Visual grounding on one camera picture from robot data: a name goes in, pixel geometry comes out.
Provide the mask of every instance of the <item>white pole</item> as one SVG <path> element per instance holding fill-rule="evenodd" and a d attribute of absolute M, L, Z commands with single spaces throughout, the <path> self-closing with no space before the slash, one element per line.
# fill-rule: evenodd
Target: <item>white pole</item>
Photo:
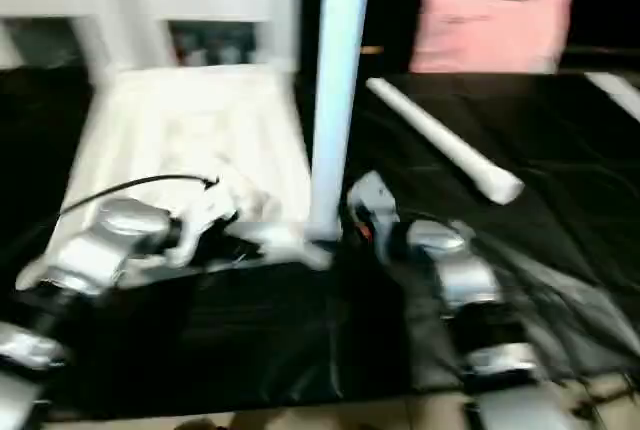
<path fill-rule="evenodd" d="M 337 206 L 366 6 L 367 0 L 322 0 L 309 224 L 327 235 L 339 228 Z"/>

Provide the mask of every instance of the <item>black plastic sheet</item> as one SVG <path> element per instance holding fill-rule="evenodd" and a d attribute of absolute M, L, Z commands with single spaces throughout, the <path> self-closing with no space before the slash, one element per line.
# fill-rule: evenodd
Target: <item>black plastic sheet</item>
<path fill-rule="evenodd" d="M 580 76 L 391 81 L 526 189 L 491 204 L 365 90 L 345 188 L 376 170 L 405 218 L 471 227 L 550 378 L 637 368 L 640 123 Z M 430 282 L 428 268 L 382 268 L 345 243 L 327 272 L 279 265 L 119 292 L 59 409 L 143 417 L 457 388 Z"/>

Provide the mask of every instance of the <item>black cable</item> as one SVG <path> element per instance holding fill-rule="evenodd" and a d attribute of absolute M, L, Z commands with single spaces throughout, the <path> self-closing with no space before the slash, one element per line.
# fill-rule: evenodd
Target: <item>black cable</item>
<path fill-rule="evenodd" d="M 81 200 L 78 200 L 75 203 L 63 208 L 59 212 L 51 214 L 42 220 L 36 222 L 30 230 L 27 230 L 18 238 L 13 240 L 7 247 L 5 247 L 0 254 L 0 265 L 6 264 L 12 257 L 20 252 L 25 245 L 27 245 L 30 241 L 40 235 L 42 232 L 46 231 L 49 228 L 49 225 L 54 224 L 59 218 L 64 217 L 65 215 L 81 208 L 94 200 L 102 198 L 107 195 L 111 195 L 113 193 L 119 192 L 121 190 L 126 190 L 127 188 L 136 187 L 138 185 L 143 185 L 145 183 L 157 182 L 161 180 L 193 180 L 198 181 L 204 184 L 205 190 L 211 188 L 216 185 L 218 181 L 210 180 L 206 177 L 200 177 L 197 175 L 188 175 L 188 174 L 165 174 L 165 175 L 154 175 L 152 177 L 143 177 L 136 178 L 135 180 L 130 180 L 128 182 L 120 183 L 118 185 L 114 185 L 112 187 L 106 188 L 100 192 L 94 193 L 93 195 L 89 195 Z"/>

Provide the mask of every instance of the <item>pink pillow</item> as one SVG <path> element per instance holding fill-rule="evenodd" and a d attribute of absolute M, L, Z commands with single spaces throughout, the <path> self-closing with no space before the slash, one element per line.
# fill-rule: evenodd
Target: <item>pink pillow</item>
<path fill-rule="evenodd" d="M 410 70 L 554 72 L 571 0 L 422 0 Z"/>

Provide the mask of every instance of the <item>black tablecloth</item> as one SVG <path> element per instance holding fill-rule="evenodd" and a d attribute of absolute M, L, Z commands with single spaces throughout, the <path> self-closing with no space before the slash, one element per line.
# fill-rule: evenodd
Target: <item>black tablecloth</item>
<path fill-rule="evenodd" d="M 0 292 L 47 245 L 53 225 L 12 243 L 60 209 L 92 94 L 80 68 L 0 72 Z"/>
<path fill-rule="evenodd" d="M 473 227 L 553 378 L 635 368 L 624 332 L 640 322 L 640 123 L 579 76 L 391 81 L 526 189 L 490 204 L 366 90 L 345 188 L 377 170 L 403 215 Z M 300 107 L 307 143 L 312 100 Z M 327 272 L 288 264 L 120 292 L 96 329 L 60 410 L 194 414 L 458 386 L 427 269 L 382 268 L 366 252 L 340 250 Z"/>

